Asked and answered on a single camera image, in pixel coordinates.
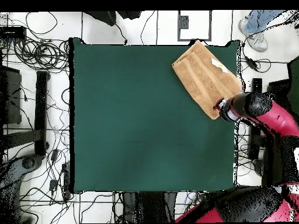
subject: black stand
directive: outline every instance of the black stand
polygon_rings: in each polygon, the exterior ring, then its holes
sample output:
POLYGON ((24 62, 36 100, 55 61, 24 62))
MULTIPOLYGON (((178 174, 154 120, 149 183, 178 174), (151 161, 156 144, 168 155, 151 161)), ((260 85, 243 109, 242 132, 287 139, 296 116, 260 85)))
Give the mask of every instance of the black stand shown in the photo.
POLYGON ((34 132, 22 131, 4 135, 3 125, 7 124, 6 103, 10 103, 7 93, 9 78, 6 75, 8 68, 2 65, 2 51, 0 50, 0 162, 3 164, 3 154, 6 149, 11 149, 20 145, 34 142, 34 150, 36 155, 45 156, 47 150, 46 131, 47 131, 47 82, 50 74, 44 71, 37 71, 36 81, 36 107, 34 132))

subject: person's leg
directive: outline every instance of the person's leg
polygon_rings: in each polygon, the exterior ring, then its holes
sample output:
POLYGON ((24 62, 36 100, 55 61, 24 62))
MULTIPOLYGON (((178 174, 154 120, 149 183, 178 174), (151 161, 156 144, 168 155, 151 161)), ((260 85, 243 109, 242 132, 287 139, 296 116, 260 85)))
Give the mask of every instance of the person's leg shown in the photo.
POLYGON ((284 10, 253 10, 247 20, 245 31, 253 34, 263 31, 269 22, 280 15, 284 10))
POLYGON ((282 12, 284 12, 284 10, 253 10, 249 16, 239 22, 239 29, 241 33, 248 38, 248 43, 254 50, 267 50, 268 44, 261 31, 266 28, 267 24, 271 20, 273 20, 282 12))

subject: metal frame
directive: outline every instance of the metal frame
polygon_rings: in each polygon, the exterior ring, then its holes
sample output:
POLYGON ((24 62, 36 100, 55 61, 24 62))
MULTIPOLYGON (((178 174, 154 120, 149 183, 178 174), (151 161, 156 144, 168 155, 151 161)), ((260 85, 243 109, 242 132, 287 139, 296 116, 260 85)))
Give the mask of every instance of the metal frame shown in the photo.
MULTIPOLYGON (((8 67, 2 65, 2 52, 0 51, 0 70, 2 68, 7 69, 8 67)), ((28 144, 31 142, 34 142, 34 150, 36 155, 46 155, 47 82, 48 80, 50 80, 50 74, 49 72, 45 71, 37 71, 36 74, 37 81, 34 131, 22 131, 4 135, 3 125, 5 124, 5 104, 8 100, 6 91, 7 85, 3 85, 3 87, 0 88, 2 95, 2 97, 0 98, 0 164, 3 164, 2 155, 4 154, 4 150, 28 144)))
MULTIPOLYGON (((188 16, 181 16, 180 15, 180 10, 178 10, 178 41, 190 41, 196 38, 190 38, 190 39, 185 39, 185 38, 180 38, 180 30, 181 29, 188 29, 189 28, 189 18, 188 16)), ((208 26, 208 39, 202 39, 200 40, 203 41, 211 41, 212 40, 212 11, 209 11, 209 26, 208 26)))

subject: wheel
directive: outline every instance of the wheel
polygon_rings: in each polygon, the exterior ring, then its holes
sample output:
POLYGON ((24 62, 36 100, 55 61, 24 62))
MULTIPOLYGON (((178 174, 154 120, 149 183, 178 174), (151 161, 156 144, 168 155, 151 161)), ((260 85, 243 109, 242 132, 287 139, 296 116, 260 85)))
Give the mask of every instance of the wheel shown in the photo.
POLYGON ((263 160, 253 160, 252 164, 255 167, 255 173, 258 176, 263 177, 263 170, 264 170, 263 160))

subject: tangled wires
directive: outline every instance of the tangled wires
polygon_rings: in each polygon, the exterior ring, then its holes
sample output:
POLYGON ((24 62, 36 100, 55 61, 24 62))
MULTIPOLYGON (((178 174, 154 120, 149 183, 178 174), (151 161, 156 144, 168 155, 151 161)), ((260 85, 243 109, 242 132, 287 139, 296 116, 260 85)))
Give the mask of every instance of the tangled wires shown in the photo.
POLYGON ((55 24, 50 30, 44 33, 38 33, 29 27, 28 16, 31 13, 32 12, 29 12, 26 15, 26 24, 20 20, 9 19, 9 21, 12 22, 13 26, 16 26, 14 22, 20 22, 36 40, 30 37, 26 37, 25 40, 0 40, 0 50, 6 50, 6 54, 4 54, 2 59, 7 55, 16 55, 20 59, 20 62, 8 62, 24 63, 31 69, 44 69, 54 74, 60 73, 61 71, 67 73, 69 53, 68 40, 44 39, 37 36, 51 32, 58 23, 56 17, 51 12, 48 12, 54 18, 55 24))
POLYGON ((61 72, 68 68, 68 41, 57 46, 52 40, 36 41, 27 37, 26 40, 14 41, 13 50, 31 69, 57 69, 61 72))

